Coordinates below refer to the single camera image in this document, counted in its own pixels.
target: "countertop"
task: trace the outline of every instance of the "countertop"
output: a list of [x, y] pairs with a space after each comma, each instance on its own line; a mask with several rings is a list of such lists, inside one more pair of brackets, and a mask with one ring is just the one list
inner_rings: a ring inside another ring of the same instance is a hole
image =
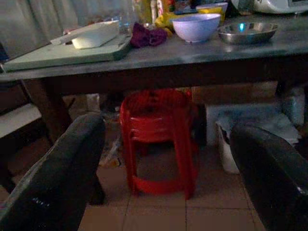
[[160, 46], [132, 49], [126, 57], [119, 61], [2, 73], [0, 74], [0, 81], [308, 53], [307, 15], [255, 14], [227, 19], [225, 25], [234, 22], [277, 23], [279, 28], [270, 41], [255, 45], [226, 44], [218, 37], [217, 32], [207, 42], [199, 44], [188, 44], [174, 35]]

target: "white dish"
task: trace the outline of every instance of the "white dish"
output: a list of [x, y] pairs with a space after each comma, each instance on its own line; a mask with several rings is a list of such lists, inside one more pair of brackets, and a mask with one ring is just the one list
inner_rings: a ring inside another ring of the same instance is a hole
[[94, 48], [119, 35], [119, 21], [95, 23], [73, 30], [70, 34], [51, 40], [53, 45], [72, 41], [76, 49]]
[[217, 29], [219, 13], [206, 13], [172, 20], [177, 35], [187, 42], [206, 41]]
[[218, 3], [204, 4], [204, 5], [197, 6], [196, 9], [197, 10], [210, 9], [210, 8], [215, 8], [215, 7], [221, 7], [223, 12], [226, 13], [228, 3], [227, 2], [218, 2]]

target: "tile floor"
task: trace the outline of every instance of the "tile floor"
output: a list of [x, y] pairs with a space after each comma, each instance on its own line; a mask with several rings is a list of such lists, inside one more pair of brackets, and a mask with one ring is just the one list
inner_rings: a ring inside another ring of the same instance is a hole
[[[98, 168], [104, 206], [87, 206], [79, 231], [265, 231], [239, 175], [226, 174], [216, 149], [201, 151], [201, 169], [192, 199], [183, 193], [131, 196], [124, 166]], [[142, 157], [139, 174], [170, 178], [177, 173], [168, 148]], [[14, 178], [16, 182], [21, 175]], [[8, 194], [0, 188], [0, 202]]]

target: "purple cloth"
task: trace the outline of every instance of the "purple cloth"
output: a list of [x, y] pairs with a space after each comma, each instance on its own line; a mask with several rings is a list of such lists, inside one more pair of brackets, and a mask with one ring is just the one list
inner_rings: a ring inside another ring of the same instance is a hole
[[130, 43], [137, 48], [146, 46], [155, 47], [165, 42], [166, 39], [167, 32], [164, 29], [148, 30], [139, 23], [135, 23]]

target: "white appliance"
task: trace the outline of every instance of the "white appliance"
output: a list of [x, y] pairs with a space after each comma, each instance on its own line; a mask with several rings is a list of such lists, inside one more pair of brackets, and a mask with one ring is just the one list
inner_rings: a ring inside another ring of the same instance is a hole
[[301, 13], [308, 11], [308, 0], [231, 0], [236, 9], [242, 1], [252, 1], [253, 11], [261, 13]]

